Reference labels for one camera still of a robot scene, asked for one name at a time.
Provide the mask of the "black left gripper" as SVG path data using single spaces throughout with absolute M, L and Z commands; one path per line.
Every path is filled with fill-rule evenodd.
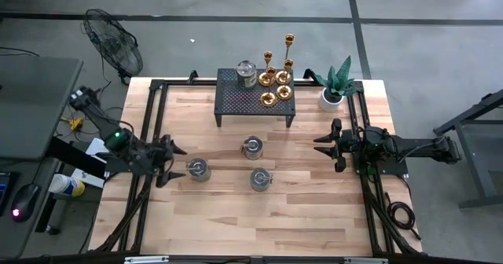
M 162 172 L 164 169 L 164 164 L 168 160 L 172 160 L 174 154 L 177 155 L 187 154 L 187 152 L 179 148 L 174 143 L 174 140 L 171 138 L 169 134 L 165 134 L 161 137 L 160 144 L 162 146 L 151 147 L 151 149 L 148 151 L 148 158 L 150 158 L 152 172 L 154 174 Z M 185 177 L 185 174 L 171 171 L 165 172 L 156 178 L 156 187 L 163 188 L 170 180 L 183 177 Z

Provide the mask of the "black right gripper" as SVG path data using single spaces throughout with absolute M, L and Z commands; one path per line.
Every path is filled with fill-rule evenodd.
M 342 130 L 341 132 L 341 130 L 341 120 L 334 119 L 329 134 L 314 139 L 314 142 L 333 142 L 340 138 L 340 152 L 336 146 L 330 148 L 314 147 L 314 150 L 329 156 L 335 161 L 334 168 L 336 173 L 343 172 L 347 166 L 346 158 L 342 154 L 350 153 L 356 156 L 356 160 L 363 159 L 363 145 L 360 132 L 358 130 L 355 133 L 352 130 Z

